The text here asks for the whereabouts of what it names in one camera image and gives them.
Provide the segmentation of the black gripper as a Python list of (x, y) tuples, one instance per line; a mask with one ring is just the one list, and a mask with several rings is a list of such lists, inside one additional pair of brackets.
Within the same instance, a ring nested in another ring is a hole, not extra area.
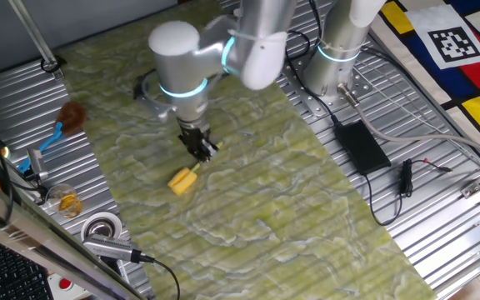
[(209, 140), (209, 129), (182, 127), (178, 138), (200, 163), (209, 161), (219, 150), (219, 146)]

